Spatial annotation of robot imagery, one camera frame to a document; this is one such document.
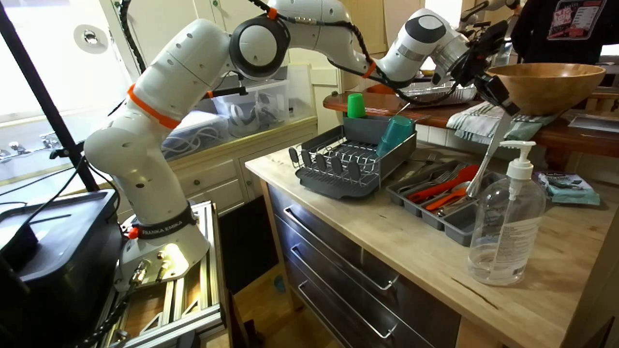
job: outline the metal drawer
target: metal drawer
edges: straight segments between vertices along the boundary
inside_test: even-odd
[[[330,332],[343,345],[367,345],[374,343],[374,336],[363,328],[363,324],[349,312],[345,312],[336,295],[324,291],[324,283],[310,274],[295,268],[291,262],[285,262],[289,287],[301,297],[305,305],[316,312],[316,316],[330,328]]]
[[[270,189],[276,216],[299,233],[312,249],[345,272],[363,289],[396,312],[409,328],[438,348],[456,341],[459,316],[427,291],[398,276],[390,266],[345,239],[322,220],[293,202],[285,192]]]
[[[398,279],[398,272],[307,212],[285,192],[270,187],[270,198],[276,216],[293,223],[295,229],[314,247],[320,247],[322,252],[336,254],[349,276],[361,278],[363,283],[372,285],[378,291],[388,289]]]
[[[347,278],[336,262],[330,262],[318,249],[303,239],[293,225],[278,218],[280,241],[285,260],[316,278],[320,287],[339,301],[339,308],[355,316],[361,328],[372,332],[376,343],[386,345],[430,345],[413,332],[399,316],[388,310],[369,291]]]

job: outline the drawer front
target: drawer front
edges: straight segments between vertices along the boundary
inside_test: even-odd
[[[324,287],[328,297],[336,297],[339,308],[345,308],[351,318],[359,320],[361,328],[370,332],[374,341],[386,345],[430,345],[369,291],[347,278],[338,264],[309,245],[293,225],[278,220],[278,229],[285,260],[301,268],[305,276],[320,279],[320,287]]]
[[[334,293],[324,289],[324,281],[314,278],[310,272],[301,270],[285,262],[289,287],[301,297],[305,305],[316,312],[316,316],[330,328],[330,332],[343,345],[378,345],[372,334],[369,334],[363,322],[355,320],[353,314],[345,312],[345,307]]]
[[[272,185],[270,198],[276,216],[295,225],[295,229],[312,241],[314,247],[320,247],[320,250],[341,258],[341,266],[349,276],[359,278],[363,283],[372,285],[378,291],[388,289],[398,279],[398,274],[390,266],[370,256],[365,249],[332,229]]]
[[[309,214],[285,192],[272,189],[272,208],[280,220],[293,225],[307,243],[336,264],[347,278],[370,291],[409,328],[432,345],[450,348],[456,341],[459,316],[421,287],[398,276],[390,266],[345,239],[341,233]]]
[[[243,204],[243,192],[239,181],[231,179],[189,196],[189,202],[200,200],[214,200],[218,214],[221,214]]]
[[[235,179],[233,160],[221,160],[210,165],[191,163],[175,167],[179,187],[185,194],[194,194],[220,185],[223,181]]]

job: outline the wooden countertop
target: wooden countertop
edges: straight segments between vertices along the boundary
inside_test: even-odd
[[[508,345],[564,341],[619,202],[616,187],[597,187],[603,208],[550,206],[521,281],[492,287],[465,274],[467,247],[390,202],[384,191],[347,202],[316,194],[299,185],[285,150],[247,167]]]
[[[343,111],[345,109],[347,92],[328,94],[322,100],[324,107]],[[398,111],[405,102],[401,102],[394,94],[376,94],[363,92],[365,109],[369,115],[390,115]],[[446,119],[469,104],[463,105],[444,105],[444,107],[419,107],[419,109],[403,109],[401,113],[409,115],[417,123],[446,127]],[[603,156],[619,156],[619,134],[604,131],[587,131],[568,127],[564,119],[556,119],[546,127],[539,129],[535,140],[543,146],[560,148],[560,150],[579,150],[579,152],[595,152]]]

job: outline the drawer handle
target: drawer handle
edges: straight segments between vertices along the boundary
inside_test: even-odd
[[[357,272],[361,278],[365,278],[372,287],[380,289],[380,291],[388,291],[388,287],[392,287],[399,274],[394,274],[392,278],[388,278],[384,283],[378,283],[376,279],[372,279],[369,274],[365,274],[363,270],[359,270],[355,264],[351,264],[347,258],[343,258],[339,252],[336,252],[330,245],[326,245],[320,237],[316,237],[312,233],[312,229],[309,229],[293,212],[289,206],[283,208],[283,214],[301,229],[305,229],[305,233],[309,233],[312,239],[316,239],[322,247],[326,247],[332,254],[336,254],[341,262],[345,262],[353,272]]]
[[[299,260],[303,262],[309,270],[310,266],[307,264],[307,260],[297,252],[297,245],[291,245],[289,247],[289,252]],[[314,307],[314,303],[310,301],[310,297],[301,289],[303,285],[307,283],[307,279],[299,281],[295,287],[297,291]],[[369,326],[369,330],[378,336],[380,339],[388,339],[388,336],[398,328],[398,324],[394,322],[386,332],[380,332],[378,328],[374,328],[355,307],[351,307],[338,291],[334,291],[330,285],[328,289],[339,299],[345,303],[345,307],[357,316],[363,320],[365,326]]]

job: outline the cable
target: cable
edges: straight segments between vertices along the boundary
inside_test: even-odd
[[[119,208],[119,191],[117,191],[117,187],[98,167],[94,167],[92,163],[88,163],[88,167],[113,189],[113,192],[115,192],[113,210],[117,212],[117,208]]]
[[[262,0],[249,0],[249,1],[254,3],[254,5],[256,5],[258,9],[262,9],[262,11],[270,11],[270,7],[268,7]],[[369,53],[369,49],[367,49],[367,46],[365,46],[365,40],[363,40],[361,30],[359,30],[353,22],[349,22],[349,20],[299,20],[299,18],[293,18],[293,17],[285,17],[285,15],[281,15],[281,13],[278,13],[278,17],[283,18],[283,20],[289,20],[289,22],[322,24],[322,26],[341,26],[341,28],[351,30],[353,36],[355,36],[355,40],[357,40],[357,44],[359,44],[359,47],[361,47],[361,53],[363,53],[365,61],[367,61],[369,65],[372,65],[374,71],[376,71],[376,76],[369,76],[369,78],[378,80],[378,82],[382,82],[382,84],[388,84],[388,86],[392,86],[392,88],[403,86],[401,82],[390,80],[390,78],[386,76],[386,73],[372,61],[372,57],[370,57],[370,53]],[[353,69],[343,67],[343,65],[338,65],[338,63],[334,63],[334,61],[330,61],[330,63],[336,65],[338,69],[343,69],[343,71],[349,71],[349,73],[355,73],[355,75],[363,75],[361,71],[353,71]]]
[[[131,5],[131,0],[121,0],[119,1],[119,9],[117,9],[117,17],[119,17],[121,34],[123,34],[123,38],[127,40],[127,44],[131,47],[131,53],[133,53],[133,57],[136,61],[138,71],[142,73],[146,69],[146,65],[144,65],[144,61],[142,61],[142,57],[138,53],[138,47],[134,44],[131,28],[129,28],[129,20],[127,20],[129,5]]]
[[[82,165],[84,158],[76,162],[73,173],[65,179],[65,183],[42,204],[38,204],[20,223],[28,223],[42,208],[45,208],[49,202],[55,200],[55,196],[73,181],[73,177],[78,173],[78,167]]]
[[[18,189],[24,189],[24,187],[28,187],[28,185],[32,185],[32,183],[36,183],[36,181],[47,179],[47,177],[57,175],[57,173],[67,171],[67,169],[71,169],[71,167],[63,167],[63,169],[57,169],[57,171],[49,171],[49,173],[45,173],[45,175],[40,175],[40,177],[36,177],[36,179],[32,179],[32,181],[22,183],[22,185],[5,189],[5,191],[0,192],[0,196],[1,196],[1,194],[7,194],[7,192],[13,192],[13,191],[18,191]]]
[[[127,307],[129,303],[129,295],[123,295],[113,307],[111,310],[107,312],[107,316],[98,324],[94,326],[94,330],[78,339],[74,343],[74,348],[92,348],[94,343],[98,343],[98,339],[113,326],[113,322],[119,318],[119,314],[123,312],[123,308]]]
[[[123,102],[123,98],[107,111],[107,115],[111,115],[119,107],[121,102]]]

